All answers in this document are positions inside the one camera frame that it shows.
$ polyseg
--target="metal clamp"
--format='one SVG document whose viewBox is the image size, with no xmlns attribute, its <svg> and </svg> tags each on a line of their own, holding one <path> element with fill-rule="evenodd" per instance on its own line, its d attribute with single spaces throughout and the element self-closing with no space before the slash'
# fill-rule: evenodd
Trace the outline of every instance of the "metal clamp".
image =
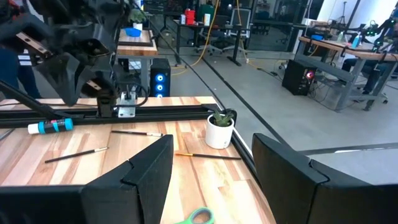
<svg viewBox="0 0 398 224">
<path fill-rule="evenodd" d="M 128 95 L 126 92 L 122 92 L 120 96 L 120 105 L 135 105 L 136 104 L 136 92 L 130 91 Z M 118 111 L 119 118 L 133 118 L 136 116 L 135 107 L 120 107 Z"/>
</svg>

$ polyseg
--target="wooden table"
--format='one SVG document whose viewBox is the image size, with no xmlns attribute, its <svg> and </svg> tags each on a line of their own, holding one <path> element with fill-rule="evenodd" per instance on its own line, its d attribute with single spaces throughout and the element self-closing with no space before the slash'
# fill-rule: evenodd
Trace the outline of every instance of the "wooden table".
<svg viewBox="0 0 398 224">
<path fill-rule="evenodd" d="M 123 42 L 152 42 L 152 47 L 143 47 L 143 46 L 126 46 L 126 45 L 118 45 L 118 55 L 127 55 L 127 56 L 154 56 L 157 55 L 157 47 L 155 40 L 150 40 L 153 36 L 151 30 L 143 30 L 140 37 L 130 37 L 126 34 L 125 30 L 120 31 L 119 41 Z"/>
<path fill-rule="evenodd" d="M 311 42 L 311 39 L 308 37 L 299 37 L 298 38 L 302 42 Z M 374 52 L 360 52 L 359 50 L 370 50 L 368 49 L 368 46 L 358 46 L 355 50 L 351 48 L 348 43 L 342 43 L 342 42 L 337 42 L 335 40 L 323 40 L 323 41 L 317 41 L 317 40 L 312 40 L 312 44 L 318 45 L 320 47 L 324 47 L 330 50 L 335 50 L 337 52 L 342 52 L 345 47 L 348 47 L 345 52 L 350 55 L 354 55 L 356 57 L 359 57 L 361 59 L 367 59 L 367 60 L 380 60 L 382 59 L 382 54 L 379 53 L 374 53 Z M 385 61 L 396 61 L 396 59 L 392 56 L 392 54 L 387 54 L 385 57 Z"/>
<path fill-rule="evenodd" d="M 310 40 L 307 37 L 299 37 L 298 38 L 302 43 L 298 48 L 297 54 L 295 56 L 295 60 L 304 61 L 314 67 L 319 68 L 320 70 L 329 73 L 330 75 L 335 76 L 339 80 L 344 80 L 346 85 L 333 85 L 333 88 L 337 91 L 341 92 L 340 99 L 337 102 L 335 111 L 340 112 L 342 109 L 347 107 L 349 101 L 353 100 L 367 100 L 367 104 L 365 107 L 366 111 L 371 110 L 373 107 L 374 101 L 379 98 L 384 98 L 385 96 L 382 94 L 382 90 L 384 89 L 389 77 L 392 75 L 394 70 L 398 64 L 398 54 L 387 54 L 384 58 L 387 63 L 386 71 L 381 75 L 379 82 L 374 88 L 373 92 L 370 95 L 363 95 L 360 91 L 358 91 L 355 87 L 355 83 L 362 71 L 362 68 L 365 65 L 366 60 L 381 60 L 383 58 L 383 54 L 374 53 L 374 52 L 361 52 L 351 47 L 346 48 L 345 43 L 340 43 L 334 40 Z M 331 66 L 329 63 L 326 63 L 326 57 L 322 57 L 321 61 L 315 60 L 314 58 L 304 56 L 304 47 L 305 44 L 311 42 L 314 45 L 324 47 L 328 50 L 335 50 L 337 52 L 345 51 L 346 54 L 354 55 L 358 58 L 356 65 L 352 72 L 346 72 L 341 69 L 335 68 Z M 330 85 L 328 80 L 319 80 L 320 82 Z"/>
<path fill-rule="evenodd" d="M 62 103 L 61 100 L 43 100 Z M 0 104 L 15 103 L 4 100 Z M 95 105 L 95 99 L 79 103 Z M 212 97 L 149 98 L 145 106 L 215 103 Z M 0 106 L 0 110 L 24 106 Z M 0 142 L 0 186 L 87 184 L 120 165 L 158 138 L 111 134 L 136 130 L 173 134 L 174 151 L 239 156 L 234 146 L 216 150 L 204 142 L 206 121 L 168 121 L 75 126 L 73 131 L 29 135 L 16 129 Z M 44 160 L 109 146 L 107 151 L 44 164 Z M 216 223 L 275 223 L 266 198 L 243 161 L 175 156 L 161 223 L 177 223 L 195 209 L 214 211 Z"/>
</svg>

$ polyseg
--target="paintbrush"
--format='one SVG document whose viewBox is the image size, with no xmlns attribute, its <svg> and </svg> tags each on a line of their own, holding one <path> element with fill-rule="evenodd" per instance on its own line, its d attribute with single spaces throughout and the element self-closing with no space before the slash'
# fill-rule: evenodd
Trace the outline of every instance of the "paintbrush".
<svg viewBox="0 0 398 224">
<path fill-rule="evenodd" d="M 146 136 L 155 136 L 155 137 L 162 137 L 164 135 L 162 133 L 142 133 L 137 131 L 111 131 L 111 132 L 119 134 L 137 134 L 137 135 L 146 135 Z"/>
<path fill-rule="evenodd" d="M 100 151 L 107 150 L 107 149 L 109 149 L 109 147 L 102 147 L 102 148 L 98 148 L 98 149 L 92 149 L 92 150 L 89 150 L 89 151 L 78 152 L 78 153 L 75 153 L 75 154 L 72 154 L 72 155 L 62 156 L 62 157 L 58 157 L 58 158 L 55 158 L 55 159 L 49 159 L 47 161 L 44 161 L 44 163 L 60 161 L 60 160 L 63 160 L 63 159 L 69 159 L 69 158 L 73 158 L 73 157 L 77 157 L 77 156 L 83 156 L 83 155 L 91 154 L 91 153 L 94 153 L 94 152 L 100 152 Z"/>
<path fill-rule="evenodd" d="M 240 157 L 228 157 L 228 156 L 212 156 L 212 155 L 204 155 L 204 154 L 195 154 L 195 153 L 176 153 L 178 156 L 192 156 L 192 157 L 205 157 L 205 158 L 213 158 L 213 159 L 234 159 L 240 160 Z"/>
</svg>

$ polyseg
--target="green scissors handle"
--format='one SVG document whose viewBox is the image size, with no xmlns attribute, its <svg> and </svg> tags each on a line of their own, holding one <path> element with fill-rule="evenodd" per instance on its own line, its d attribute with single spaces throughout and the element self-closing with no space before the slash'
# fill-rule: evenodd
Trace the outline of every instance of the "green scissors handle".
<svg viewBox="0 0 398 224">
<path fill-rule="evenodd" d="M 193 220 L 202 213 L 207 213 L 209 215 L 209 220 L 203 223 L 195 223 Z M 198 208 L 192 212 L 192 214 L 188 217 L 187 220 L 176 223 L 176 224 L 213 224 L 214 223 L 214 215 L 213 212 L 206 207 Z"/>
</svg>

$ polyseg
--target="table leg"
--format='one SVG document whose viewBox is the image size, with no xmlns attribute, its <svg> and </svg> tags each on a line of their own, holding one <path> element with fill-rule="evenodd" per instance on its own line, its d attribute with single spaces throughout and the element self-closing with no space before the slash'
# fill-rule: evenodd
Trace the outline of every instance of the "table leg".
<svg viewBox="0 0 398 224">
<path fill-rule="evenodd" d="M 198 46 L 198 29 L 193 30 L 193 46 L 199 47 Z"/>
<path fill-rule="evenodd" d="M 330 49 L 327 49 L 325 54 L 322 55 L 321 62 L 326 63 L 326 60 L 328 59 L 328 56 L 329 56 L 329 52 L 330 52 Z"/>
<path fill-rule="evenodd" d="M 167 16 L 163 15 L 163 27 L 160 29 L 160 32 L 167 29 Z"/>
<path fill-rule="evenodd" d="M 383 91 L 385 85 L 388 82 L 389 77 L 394 73 L 396 67 L 397 67 L 397 62 L 390 63 L 390 66 L 384 71 L 382 77 L 380 77 L 379 82 L 377 83 L 377 86 L 372 92 L 372 96 L 379 96 L 381 92 Z M 374 100 L 368 100 L 366 103 L 365 111 L 370 111 L 373 107 Z"/>
<path fill-rule="evenodd" d="M 177 65 L 181 64 L 181 59 L 180 59 L 180 41 L 181 41 L 181 26 L 177 25 L 177 43 L 175 46 L 175 50 L 177 51 L 177 54 L 175 54 L 175 61 L 177 62 Z"/>
<path fill-rule="evenodd" d="M 141 58 L 141 85 L 146 91 L 148 91 L 149 86 L 149 72 L 148 72 L 148 59 Z"/>
<path fill-rule="evenodd" d="M 241 40 L 241 33 L 242 33 L 242 30 L 238 30 L 238 33 L 236 34 L 234 55 L 232 57 L 231 56 L 227 57 L 230 61 L 235 63 L 237 66 L 242 66 L 239 62 L 236 61 L 236 56 L 238 55 L 238 48 L 239 48 L 239 44 L 240 44 L 240 40 Z"/>
<path fill-rule="evenodd" d="M 358 59 L 355 63 L 355 67 L 353 72 L 351 72 L 354 75 L 354 79 L 350 82 L 347 82 L 346 86 L 343 89 L 343 92 L 341 93 L 340 99 L 337 102 L 337 106 L 335 111 L 340 112 L 342 109 L 344 109 L 345 105 L 347 104 L 349 94 L 351 93 L 351 90 L 354 87 L 354 84 L 356 80 L 359 77 L 359 74 L 361 73 L 361 70 L 363 66 L 365 65 L 365 61 L 363 59 Z"/>
<path fill-rule="evenodd" d="M 294 55 L 294 59 L 296 58 L 296 55 L 303 55 L 304 49 L 305 49 L 305 43 L 300 41 L 300 43 L 298 43 L 298 49 L 296 54 Z"/>
</svg>

